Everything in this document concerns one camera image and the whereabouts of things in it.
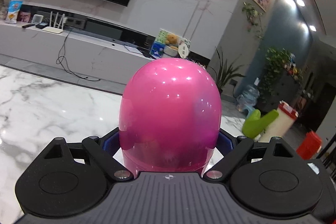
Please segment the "white jar red lid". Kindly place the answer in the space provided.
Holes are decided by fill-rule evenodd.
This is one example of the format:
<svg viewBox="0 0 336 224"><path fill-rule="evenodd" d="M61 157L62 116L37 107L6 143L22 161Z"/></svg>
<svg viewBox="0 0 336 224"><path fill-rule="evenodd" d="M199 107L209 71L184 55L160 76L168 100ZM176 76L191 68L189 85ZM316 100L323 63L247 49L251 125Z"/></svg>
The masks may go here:
<svg viewBox="0 0 336 224"><path fill-rule="evenodd" d="M298 118L298 112L285 101L280 101L278 117L266 128L258 142L268 143L272 137L283 137Z"/></svg>

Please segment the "climbing ivy plant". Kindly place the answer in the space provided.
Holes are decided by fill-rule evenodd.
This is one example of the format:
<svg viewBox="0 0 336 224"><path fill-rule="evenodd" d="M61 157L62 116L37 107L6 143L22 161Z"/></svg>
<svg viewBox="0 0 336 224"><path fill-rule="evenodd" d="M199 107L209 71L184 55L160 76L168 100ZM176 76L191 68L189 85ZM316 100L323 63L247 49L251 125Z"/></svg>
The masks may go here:
<svg viewBox="0 0 336 224"><path fill-rule="evenodd" d="M254 38L261 43L264 39L265 27L262 23L262 12L259 12L252 3L244 2L241 8L247 20L247 31L254 35Z"/></svg>

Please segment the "water jug on floor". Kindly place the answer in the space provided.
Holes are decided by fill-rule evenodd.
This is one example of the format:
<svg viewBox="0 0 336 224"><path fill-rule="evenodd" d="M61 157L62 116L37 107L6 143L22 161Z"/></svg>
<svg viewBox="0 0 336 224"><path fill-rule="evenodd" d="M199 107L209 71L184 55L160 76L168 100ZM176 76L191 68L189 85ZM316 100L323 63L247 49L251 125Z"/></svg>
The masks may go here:
<svg viewBox="0 0 336 224"><path fill-rule="evenodd" d="M248 118L254 111L254 106L257 104L257 100L260 96L258 90L258 84L260 79L257 77L253 84L247 85L242 93L236 98L237 110L246 114Z"/></svg>

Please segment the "pink dome plastic container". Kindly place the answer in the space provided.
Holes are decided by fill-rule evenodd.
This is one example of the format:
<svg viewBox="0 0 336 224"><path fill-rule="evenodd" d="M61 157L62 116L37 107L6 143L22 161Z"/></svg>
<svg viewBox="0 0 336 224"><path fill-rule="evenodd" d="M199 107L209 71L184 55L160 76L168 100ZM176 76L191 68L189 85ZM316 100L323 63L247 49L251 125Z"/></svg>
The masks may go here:
<svg viewBox="0 0 336 224"><path fill-rule="evenodd" d="M123 92L119 134L123 160L140 172L205 171L222 118L221 98L209 73L184 59L141 67Z"/></svg>

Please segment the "marble tv console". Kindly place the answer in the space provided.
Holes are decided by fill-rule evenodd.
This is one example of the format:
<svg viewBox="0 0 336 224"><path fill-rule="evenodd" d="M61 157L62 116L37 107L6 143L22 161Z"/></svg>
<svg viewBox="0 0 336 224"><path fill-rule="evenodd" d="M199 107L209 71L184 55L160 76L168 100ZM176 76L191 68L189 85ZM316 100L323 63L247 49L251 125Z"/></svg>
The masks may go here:
<svg viewBox="0 0 336 224"><path fill-rule="evenodd" d="M61 68L56 59L62 46L66 46L66 60L71 71L120 84L127 84L136 71L152 61L120 44L77 32L53 34L1 21L3 55Z"/></svg>

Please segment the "potted green plant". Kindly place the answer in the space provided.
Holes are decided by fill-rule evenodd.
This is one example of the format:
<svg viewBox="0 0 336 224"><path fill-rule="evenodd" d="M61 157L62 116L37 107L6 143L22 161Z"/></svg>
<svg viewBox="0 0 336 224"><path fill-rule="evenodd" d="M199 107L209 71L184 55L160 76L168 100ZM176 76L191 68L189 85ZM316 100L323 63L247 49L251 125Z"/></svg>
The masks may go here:
<svg viewBox="0 0 336 224"><path fill-rule="evenodd" d="M234 61L230 64L228 63L228 59L224 59L223 51L221 48L215 48L217 58L218 58L218 69L214 69L211 66L207 66L207 69L210 69L213 73L215 73L214 81L216 83L219 94L221 95L223 92L223 88L226 86L234 78L244 78L245 76L239 72L239 70L244 67L244 65L235 66L235 62L238 60L240 56L238 56Z"/></svg>

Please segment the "green blue picture book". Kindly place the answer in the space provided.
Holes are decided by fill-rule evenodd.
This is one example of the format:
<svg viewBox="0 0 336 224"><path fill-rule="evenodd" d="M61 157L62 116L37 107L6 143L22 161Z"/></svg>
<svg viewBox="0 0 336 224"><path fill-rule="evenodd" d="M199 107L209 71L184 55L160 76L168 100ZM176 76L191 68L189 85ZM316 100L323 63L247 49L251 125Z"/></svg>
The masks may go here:
<svg viewBox="0 0 336 224"><path fill-rule="evenodd" d="M166 30L160 29L158 35L156 36L154 42L151 45L150 55L155 59L159 59L163 56L165 49L165 41L168 36L168 32Z"/></svg>

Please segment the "teddy bear in pot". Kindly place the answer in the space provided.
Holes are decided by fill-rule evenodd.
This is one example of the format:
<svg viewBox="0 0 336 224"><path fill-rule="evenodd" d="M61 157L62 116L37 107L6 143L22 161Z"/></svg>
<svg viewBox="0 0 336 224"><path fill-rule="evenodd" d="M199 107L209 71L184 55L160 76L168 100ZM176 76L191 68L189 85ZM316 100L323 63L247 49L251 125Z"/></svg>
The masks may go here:
<svg viewBox="0 0 336 224"><path fill-rule="evenodd" d="M178 55L179 37L175 34L168 33L165 40L163 53L170 57Z"/></svg>

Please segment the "white wifi router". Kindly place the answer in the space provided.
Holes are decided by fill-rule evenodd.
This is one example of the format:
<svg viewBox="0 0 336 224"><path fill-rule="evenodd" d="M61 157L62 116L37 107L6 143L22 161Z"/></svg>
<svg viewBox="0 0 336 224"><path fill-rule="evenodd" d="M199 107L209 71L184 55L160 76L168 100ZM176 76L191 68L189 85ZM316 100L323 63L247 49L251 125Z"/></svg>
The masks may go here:
<svg viewBox="0 0 336 224"><path fill-rule="evenodd" d="M67 21L67 18L65 14L62 14L60 19L58 19L58 17L59 17L58 12L56 13L55 16L53 16L53 12L51 11L49 25L43 28L43 30L53 34L61 34L64 30L64 25Z"/></svg>

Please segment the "blue snack bag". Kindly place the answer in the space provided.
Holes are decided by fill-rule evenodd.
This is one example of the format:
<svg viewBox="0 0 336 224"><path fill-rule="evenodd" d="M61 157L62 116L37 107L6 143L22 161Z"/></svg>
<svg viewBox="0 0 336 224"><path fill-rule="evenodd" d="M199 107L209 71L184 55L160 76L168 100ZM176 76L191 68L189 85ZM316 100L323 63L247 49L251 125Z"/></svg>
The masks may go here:
<svg viewBox="0 0 336 224"><path fill-rule="evenodd" d="M9 24L17 23L17 17L21 9L22 3L23 3L22 1L10 1L9 7L7 10L7 16L5 19L6 23L9 23Z"/></svg>

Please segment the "green plastic watering can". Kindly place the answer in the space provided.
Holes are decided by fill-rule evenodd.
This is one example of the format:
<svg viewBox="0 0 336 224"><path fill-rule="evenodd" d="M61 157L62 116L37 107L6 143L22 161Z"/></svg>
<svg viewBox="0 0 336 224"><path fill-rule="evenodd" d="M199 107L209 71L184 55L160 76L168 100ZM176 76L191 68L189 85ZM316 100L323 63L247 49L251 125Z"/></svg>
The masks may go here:
<svg viewBox="0 0 336 224"><path fill-rule="evenodd" d="M264 116L261 115L260 110L254 110L243 123L241 131L246 137L254 139L275 121L278 116L279 113L277 110L271 110Z"/></svg>

